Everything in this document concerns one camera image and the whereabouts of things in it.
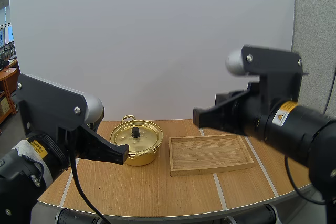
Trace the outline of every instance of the white cylindrical cap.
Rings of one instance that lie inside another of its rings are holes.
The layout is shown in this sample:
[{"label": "white cylindrical cap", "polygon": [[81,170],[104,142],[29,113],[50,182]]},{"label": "white cylindrical cap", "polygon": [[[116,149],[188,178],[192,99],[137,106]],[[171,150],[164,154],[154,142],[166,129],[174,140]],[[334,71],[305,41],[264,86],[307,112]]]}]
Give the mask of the white cylindrical cap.
[{"label": "white cylindrical cap", "polygon": [[227,70],[230,73],[243,76],[245,75],[243,57],[241,50],[235,50],[229,54],[229,57],[225,61]]}]

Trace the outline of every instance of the wooden shelf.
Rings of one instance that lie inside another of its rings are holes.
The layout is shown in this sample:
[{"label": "wooden shelf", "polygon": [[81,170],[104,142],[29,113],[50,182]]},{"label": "wooden shelf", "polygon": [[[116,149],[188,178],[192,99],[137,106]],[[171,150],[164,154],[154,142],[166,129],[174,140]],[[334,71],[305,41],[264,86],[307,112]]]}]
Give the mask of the wooden shelf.
[{"label": "wooden shelf", "polygon": [[12,110],[8,110],[8,112],[0,117],[0,123],[2,123],[12,112]]}]

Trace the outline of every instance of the white stripe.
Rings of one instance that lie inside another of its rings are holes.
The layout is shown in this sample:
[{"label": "white stripe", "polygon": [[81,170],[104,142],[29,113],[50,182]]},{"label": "white stripe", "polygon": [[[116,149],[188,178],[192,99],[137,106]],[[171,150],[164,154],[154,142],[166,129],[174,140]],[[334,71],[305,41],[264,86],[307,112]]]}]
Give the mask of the white stripe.
[{"label": "white stripe", "polygon": [[273,185],[273,182],[272,182],[271,178],[269,177],[269,175],[268,175],[268,173],[267,173],[267,171],[266,171],[266,169],[265,169],[263,163],[261,162],[261,160],[260,160],[260,158],[259,158],[257,152],[254,150],[254,148],[253,148],[253,146],[252,146],[250,140],[249,140],[248,137],[246,137],[246,136],[245,136],[244,138],[245,138],[245,140],[246,140],[248,146],[250,146],[250,148],[251,148],[251,150],[252,150],[254,156],[256,157],[256,159],[257,159],[257,161],[258,161],[258,163],[259,163],[259,165],[260,165],[260,167],[261,167],[261,170],[263,171],[264,176],[266,177],[266,179],[267,179],[267,181],[268,181],[268,183],[269,183],[269,186],[271,187],[271,189],[272,189],[274,195],[275,195],[276,197],[279,196],[277,190],[275,189],[275,186]]},{"label": "white stripe", "polygon": [[[77,167],[78,161],[79,161],[79,159],[77,158],[76,159],[76,167]],[[59,203],[59,207],[63,207],[65,198],[67,197],[68,190],[69,190],[69,187],[70,187],[70,184],[71,184],[71,181],[72,181],[72,177],[73,177],[73,175],[72,175],[72,171],[71,171],[71,173],[69,175],[69,178],[68,178],[67,185],[65,186],[65,189],[64,189],[64,192],[63,192],[63,195],[62,195],[61,202]]]},{"label": "white stripe", "polygon": [[[204,131],[203,131],[202,128],[199,128],[199,132],[201,133],[201,136],[204,136]],[[220,185],[217,173],[213,173],[213,175],[214,175],[214,180],[215,180],[215,184],[216,184],[216,187],[217,187],[220,203],[222,204],[222,209],[226,210],[227,209],[226,202],[225,202],[224,194],[223,194],[222,187]]]}]

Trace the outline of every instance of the wood grain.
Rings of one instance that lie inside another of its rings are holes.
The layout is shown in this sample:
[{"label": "wood grain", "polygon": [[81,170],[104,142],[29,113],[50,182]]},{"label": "wood grain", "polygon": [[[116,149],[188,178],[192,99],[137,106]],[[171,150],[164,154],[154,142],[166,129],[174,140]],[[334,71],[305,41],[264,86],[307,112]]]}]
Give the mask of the wood grain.
[{"label": "wood grain", "polygon": [[[219,135],[221,131],[203,129],[204,135]],[[248,151],[252,153],[245,139]],[[255,166],[250,169],[218,173],[227,208],[240,207],[274,197],[271,187],[264,176],[255,156]]]},{"label": "wood grain", "polygon": [[242,137],[235,134],[171,137],[169,150],[171,176],[222,173],[254,165]]},{"label": "wood grain", "polygon": [[59,206],[65,186],[67,185],[71,168],[63,172],[38,199],[41,202]]},{"label": "wood grain", "polygon": [[[269,177],[271,178],[279,195],[293,191],[293,187],[287,177],[284,155],[270,146],[250,137],[250,142],[263,163]],[[298,187],[310,183],[308,178],[308,169],[299,163],[288,159],[288,165],[295,184]]]},{"label": "wood grain", "polygon": [[0,71],[0,81],[5,80],[6,78],[14,75],[16,72],[16,68],[5,68]]},{"label": "wood grain", "polygon": [[[103,214],[176,216],[222,209],[212,174],[170,177],[169,137],[198,136],[191,120],[154,121],[164,138],[152,163],[134,167],[81,159],[78,176],[89,200]],[[98,133],[109,139],[118,122],[102,122]],[[72,182],[64,207],[92,211]]]}]

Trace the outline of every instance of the table edge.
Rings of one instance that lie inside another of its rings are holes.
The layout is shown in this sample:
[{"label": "table edge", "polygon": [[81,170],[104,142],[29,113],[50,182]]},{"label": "table edge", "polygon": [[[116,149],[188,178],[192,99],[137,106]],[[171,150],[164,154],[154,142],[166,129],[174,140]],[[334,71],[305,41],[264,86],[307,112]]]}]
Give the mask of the table edge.
[{"label": "table edge", "polygon": [[[308,184],[305,185],[303,187],[300,188],[300,191],[302,193],[306,193],[313,190],[313,185],[312,184]],[[263,201],[259,201],[259,202],[255,202],[249,205],[245,205],[245,206],[240,206],[240,207],[236,207],[236,208],[230,208],[230,209],[225,209],[225,210],[220,210],[220,211],[213,211],[213,212],[205,212],[202,214],[193,214],[193,215],[180,215],[180,216],[146,216],[146,217],[141,217],[141,216],[119,216],[119,215],[105,215],[109,220],[120,220],[120,221],[177,221],[177,220],[196,220],[196,221],[206,221],[206,220],[212,220],[213,217],[224,217],[227,216],[230,213],[233,212],[238,212],[238,211],[242,211],[242,210],[247,210],[253,207],[257,207],[263,204],[271,204],[271,203],[279,203],[279,202],[283,202],[286,200],[289,200],[291,198],[294,198],[298,196],[297,193],[293,190],[290,191],[286,194],[283,195],[279,195],[270,199],[266,199]],[[39,204],[44,205],[44,206],[48,206],[51,208],[55,208],[55,209],[59,209],[62,210],[64,209],[64,207],[59,207],[59,206],[55,206],[49,203],[45,203],[42,201],[38,201]],[[86,214],[89,215],[95,215],[94,212],[86,212],[86,211],[81,211],[81,210],[76,210],[76,209],[70,209],[70,210],[74,210],[74,211],[78,211],[78,212],[84,212]]]}]

